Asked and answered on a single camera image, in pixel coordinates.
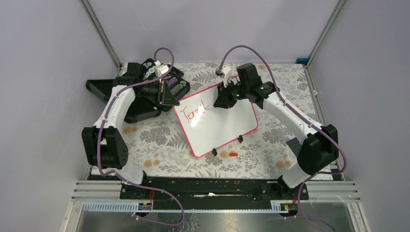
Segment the pink framed whiteboard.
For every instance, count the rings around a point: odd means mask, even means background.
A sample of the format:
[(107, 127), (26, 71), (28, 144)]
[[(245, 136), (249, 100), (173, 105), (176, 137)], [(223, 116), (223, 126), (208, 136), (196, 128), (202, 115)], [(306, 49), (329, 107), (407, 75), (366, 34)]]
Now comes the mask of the pink framed whiteboard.
[(215, 84), (182, 98), (174, 112), (195, 157), (213, 152), (232, 141), (237, 141), (259, 126), (252, 103), (238, 101), (230, 109), (205, 107), (213, 105), (217, 98)]

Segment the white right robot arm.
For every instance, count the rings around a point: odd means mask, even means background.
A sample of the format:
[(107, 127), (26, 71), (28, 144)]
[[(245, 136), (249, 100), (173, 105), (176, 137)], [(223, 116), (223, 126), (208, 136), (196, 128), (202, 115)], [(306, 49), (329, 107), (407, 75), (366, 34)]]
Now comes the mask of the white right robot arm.
[(247, 63), (237, 67), (238, 77), (233, 81), (232, 69), (222, 66), (215, 75), (222, 78), (217, 86), (218, 95), (213, 106), (231, 109), (239, 100), (248, 100), (260, 109), (275, 116), (301, 144), (297, 163), (278, 179), (277, 192), (289, 199), (296, 187), (324, 167), (338, 159), (337, 130), (311, 119), (287, 101), (273, 82), (263, 82), (255, 65)]

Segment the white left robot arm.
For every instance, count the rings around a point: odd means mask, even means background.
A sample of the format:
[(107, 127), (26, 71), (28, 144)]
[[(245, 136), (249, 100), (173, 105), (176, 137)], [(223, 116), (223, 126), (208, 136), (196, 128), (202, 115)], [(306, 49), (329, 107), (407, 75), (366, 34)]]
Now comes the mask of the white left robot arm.
[(91, 127), (81, 132), (89, 165), (102, 176), (113, 175), (132, 185), (139, 199), (149, 195), (150, 186), (144, 182), (145, 172), (128, 164), (129, 149), (120, 129), (124, 122), (148, 118), (148, 111), (170, 108), (179, 104), (181, 94), (172, 93), (169, 79), (180, 80), (183, 73), (173, 64), (149, 59), (144, 63), (129, 63), (114, 79), (88, 80), (87, 89), (106, 102), (101, 116)]

